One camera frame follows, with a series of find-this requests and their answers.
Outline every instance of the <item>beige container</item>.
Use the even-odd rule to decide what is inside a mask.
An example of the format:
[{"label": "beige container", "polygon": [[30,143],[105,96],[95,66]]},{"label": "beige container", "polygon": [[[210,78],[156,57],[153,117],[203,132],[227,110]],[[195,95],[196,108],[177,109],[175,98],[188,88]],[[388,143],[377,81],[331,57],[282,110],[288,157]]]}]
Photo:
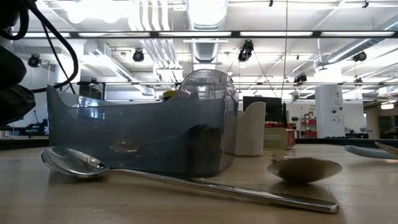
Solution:
[{"label": "beige container", "polygon": [[264,128],[265,150],[286,150],[294,147],[294,132],[285,128]]},{"label": "beige container", "polygon": [[236,126],[235,156],[261,156],[264,142],[266,104],[255,102],[239,113]]}]

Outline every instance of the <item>white column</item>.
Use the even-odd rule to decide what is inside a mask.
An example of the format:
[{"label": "white column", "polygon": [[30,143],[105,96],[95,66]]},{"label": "white column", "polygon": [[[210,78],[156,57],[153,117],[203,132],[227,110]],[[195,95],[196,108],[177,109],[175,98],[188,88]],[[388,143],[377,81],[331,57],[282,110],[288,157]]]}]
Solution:
[{"label": "white column", "polygon": [[317,102],[318,138],[344,137],[344,106],[341,85],[318,86]]},{"label": "white column", "polygon": [[[329,65],[314,75],[317,82],[342,82],[341,67]],[[343,92],[341,85],[318,86],[315,90],[317,103],[318,138],[345,137]]]}]

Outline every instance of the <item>metal spoon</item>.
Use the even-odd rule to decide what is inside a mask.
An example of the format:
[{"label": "metal spoon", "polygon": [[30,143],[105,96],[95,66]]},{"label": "metal spoon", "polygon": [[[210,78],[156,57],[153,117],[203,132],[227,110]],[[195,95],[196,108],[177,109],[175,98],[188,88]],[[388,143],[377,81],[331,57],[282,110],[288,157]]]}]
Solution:
[{"label": "metal spoon", "polygon": [[110,169],[107,165],[103,164],[94,157],[64,147],[52,147],[50,149],[44,150],[42,152],[42,160],[49,168],[69,177],[92,178],[112,172],[129,174],[134,177],[154,180],[166,184],[174,184],[182,187],[257,200],[261,202],[269,202],[327,213],[337,213],[338,211],[337,203],[324,200],[285,194],[272,194],[269,192],[214,184],[199,180],[178,179],[136,170]]},{"label": "metal spoon", "polygon": [[338,163],[326,159],[272,156],[276,162],[269,165],[267,170],[288,182],[314,182],[331,177],[343,169]]}]

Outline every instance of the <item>blue object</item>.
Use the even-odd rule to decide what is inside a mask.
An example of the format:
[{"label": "blue object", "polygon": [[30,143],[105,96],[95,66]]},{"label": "blue object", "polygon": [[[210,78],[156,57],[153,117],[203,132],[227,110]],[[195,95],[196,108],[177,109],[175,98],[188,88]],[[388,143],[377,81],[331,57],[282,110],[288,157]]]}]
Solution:
[{"label": "blue object", "polygon": [[380,149],[366,149],[358,146],[345,146],[347,152],[357,156],[370,157],[376,159],[397,159],[395,156]]}]

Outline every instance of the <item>spoon handle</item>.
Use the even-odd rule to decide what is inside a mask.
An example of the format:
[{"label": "spoon handle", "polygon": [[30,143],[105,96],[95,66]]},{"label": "spoon handle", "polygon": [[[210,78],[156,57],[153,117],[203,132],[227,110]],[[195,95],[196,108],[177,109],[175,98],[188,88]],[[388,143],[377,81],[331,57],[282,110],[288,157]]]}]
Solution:
[{"label": "spoon handle", "polygon": [[287,194],[273,194],[265,191],[245,189],[241,187],[233,187],[223,184],[215,184],[211,182],[204,182],[192,179],[179,179],[175,177],[167,177],[164,175],[150,174],[146,172],[126,169],[111,169],[110,172],[117,172],[120,174],[129,174],[134,177],[153,180],[165,184],[173,184],[181,187],[188,187],[191,189],[204,190],[217,194],[230,195],[239,198],[256,200],[260,202],[274,203],[285,205],[289,207],[302,208],[306,210],[314,210],[318,212],[337,213],[338,204],[335,202],[328,202],[325,200],[318,200],[313,198],[299,197]]}]

